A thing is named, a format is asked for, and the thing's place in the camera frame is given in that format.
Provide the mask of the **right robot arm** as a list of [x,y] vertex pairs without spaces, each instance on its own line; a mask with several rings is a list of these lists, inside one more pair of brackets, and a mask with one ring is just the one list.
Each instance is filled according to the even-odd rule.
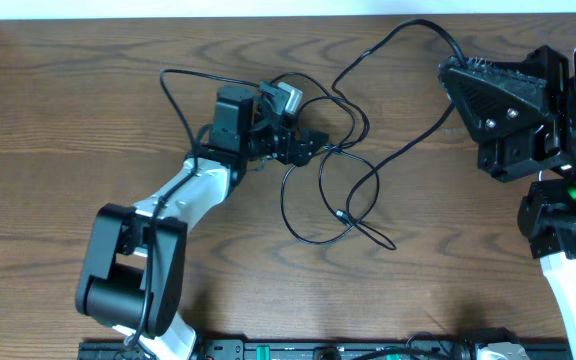
[[548,46],[521,62],[451,56],[439,66],[439,82],[478,145],[480,170],[502,183],[556,175],[530,185],[517,223],[576,359],[576,59]]

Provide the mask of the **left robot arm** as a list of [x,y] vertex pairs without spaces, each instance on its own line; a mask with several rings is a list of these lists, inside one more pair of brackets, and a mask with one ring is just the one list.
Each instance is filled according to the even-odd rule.
[[125,335],[117,358],[188,359],[196,331],[178,313],[187,236],[244,178],[251,161],[304,166],[328,136],[296,127],[301,90],[280,82],[217,92],[208,140],[194,148],[170,181],[129,207],[97,213],[75,307]]

